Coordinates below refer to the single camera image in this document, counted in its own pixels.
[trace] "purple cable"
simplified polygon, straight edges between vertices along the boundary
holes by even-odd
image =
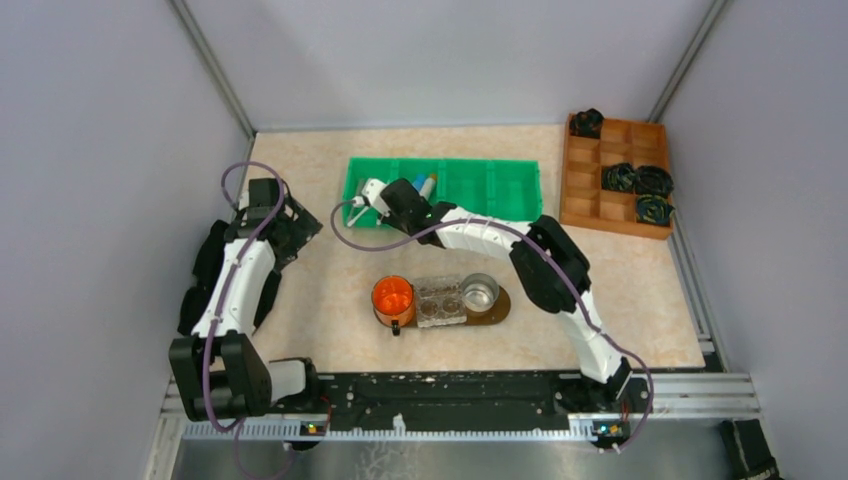
[[[230,270],[227,272],[227,276],[224,278],[224,284],[221,286],[221,293],[218,295],[218,303],[215,305],[215,319],[210,322],[209,333],[206,336],[206,343],[203,348],[203,368],[201,370],[201,381],[203,388],[203,406],[206,408],[206,416],[209,418],[209,423],[212,424],[212,428],[214,428],[220,433],[228,433],[234,428],[237,428],[233,441],[233,450],[236,456],[236,465],[245,477],[251,480],[259,480],[259,477],[254,477],[245,470],[244,466],[242,466],[241,464],[241,460],[239,459],[238,437],[239,433],[241,432],[241,429],[244,427],[245,419],[240,418],[227,426],[221,425],[221,423],[218,422],[218,417],[215,416],[215,409],[212,407],[211,386],[209,382],[209,368],[210,363],[212,361],[212,341],[215,339],[215,332],[218,330],[218,322],[220,321],[221,313],[224,310],[224,302],[226,301],[227,294],[230,291],[230,284],[233,282],[233,277],[235,277],[236,271],[238,270],[238,266],[241,263],[241,260],[244,255],[247,253],[248,248],[250,248],[250,245],[256,240],[259,234],[262,233],[262,230],[264,230],[265,227],[267,227],[268,224],[271,223],[271,220],[273,220],[274,217],[277,216],[277,213],[279,213],[280,209],[283,207],[283,202],[286,196],[286,182],[283,181],[283,179],[280,177],[280,174],[278,174],[273,168],[269,167],[268,165],[265,165],[264,163],[259,162],[239,162],[230,165],[226,170],[224,170],[224,174],[221,176],[221,189],[224,191],[224,197],[227,199],[227,202],[230,205],[233,205],[234,208],[238,209],[238,205],[233,202],[232,197],[230,197],[230,194],[229,192],[227,192],[227,188],[225,187],[227,177],[229,176],[230,172],[232,172],[236,168],[246,168],[249,166],[259,167],[263,170],[271,172],[271,174],[277,180],[277,185],[279,185],[280,187],[280,196],[277,198],[277,203],[276,205],[274,205],[274,208],[271,209],[271,212],[268,213],[268,216],[266,216],[259,224],[259,226],[257,226],[247,237],[247,240],[244,242],[244,245],[242,245],[241,249],[238,251],[238,254],[236,254],[236,261],[233,262],[232,265],[230,265]],[[293,463],[293,460],[290,461],[289,464],[286,465],[282,470],[275,473],[271,477],[268,477],[268,480],[281,478],[283,475],[286,474],[286,472]]]
[[[565,274],[565,272],[562,270],[562,268],[560,268],[560,266],[557,265],[556,262],[554,262],[553,259],[547,253],[545,253],[545,250],[542,249],[542,247],[540,247],[536,242],[534,242],[533,239],[531,239],[527,235],[524,235],[523,233],[519,232],[518,230],[516,230],[516,229],[514,229],[514,228],[512,228],[508,225],[504,225],[502,223],[498,223],[498,222],[495,222],[495,221],[484,220],[482,218],[470,218],[470,219],[451,220],[451,221],[448,221],[448,222],[439,223],[439,224],[427,227],[424,230],[421,230],[420,232],[416,233],[415,235],[409,236],[407,238],[404,238],[403,240],[400,240],[400,241],[395,242],[395,243],[391,243],[389,245],[383,245],[383,246],[379,246],[379,247],[366,247],[366,246],[363,246],[363,245],[357,245],[357,244],[351,242],[350,240],[346,239],[344,236],[342,236],[342,233],[339,231],[338,227],[336,227],[336,222],[335,222],[336,213],[343,206],[350,204],[350,203],[353,203],[353,200],[341,202],[333,208],[333,211],[330,213],[330,227],[332,227],[333,233],[336,234],[336,237],[338,237],[338,239],[341,240],[342,243],[344,243],[345,245],[347,245],[351,248],[354,248],[356,250],[361,250],[361,251],[364,251],[364,252],[385,252],[386,250],[391,250],[393,248],[397,248],[397,247],[406,245],[407,243],[414,242],[415,240],[418,240],[419,238],[421,238],[425,235],[429,235],[430,233],[435,232],[436,230],[439,230],[439,229],[442,229],[442,228],[445,228],[445,227],[449,227],[451,225],[460,225],[460,224],[465,225],[465,224],[468,224],[468,223],[474,223],[474,224],[479,224],[479,225],[488,225],[490,227],[494,227],[494,228],[497,228],[499,230],[503,230],[507,233],[511,233],[511,234],[515,235],[516,237],[520,238],[521,240],[523,240],[524,242],[526,242],[527,245],[530,246],[530,248],[532,248],[536,253],[538,253],[545,260],[545,262],[547,262],[548,265],[550,265],[551,268],[553,268],[554,272],[556,272],[556,274],[559,276],[559,278],[565,284],[566,288],[568,288],[568,291],[571,293],[571,295],[577,301],[577,306],[580,307],[581,313],[583,313],[583,318],[586,320],[586,325],[588,325],[589,328],[591,328],[595,333],[597,333],[598,335],[603,337],[604,340],[606,340],[607,343],[609,343],[610,346],[613,349],[615,349],[618,353],[620,353],[622,355],[626,355],[626,356],[632,358],[633,360],[636,360],[636,363],[638,363],[639,366],[642,367],[642,370],[645,371],[645,376],[648,379],[647,407],[645,408],[645,412],[642,413],[642,418],[639,419],[639,423],[636,424],[636,428],[633,429],[633,433],[631,434],[630,438],[628,438],[627,440],[625,440],[624,443],[619,445],[618,451],[623,452],[624,449],[629,447],[631,445],[631,443],[633,442],[633,440],[635,440],[636,437],[639,436],[639,434],[642,432],[642,428],[645,425],[645,421],[648,419],[648,414],[650,413],[650,411],[652,410],[653,405],[654,405],[654,378],[651,375],[651,371],[648,368],[648,365],[645,363],[644,360],[642,360],[641,357],[639,357],[635,353],[631,352],[630,350],[627,350],[624,347],[620,346],[618,343],[615,342],[615,340],[612,339],[612,337],[609,336],[609,334],[605,333],[600,327],[598,327],[597,325],[592,323],[592,319],[589,316],[589,310],[586,308],[586,304],[583,303],[583,299],[580,298],[580,292],[577,291],[577,288],[574,286],[574,283],[571,282],[571,280],[568,278],[568,275]]]

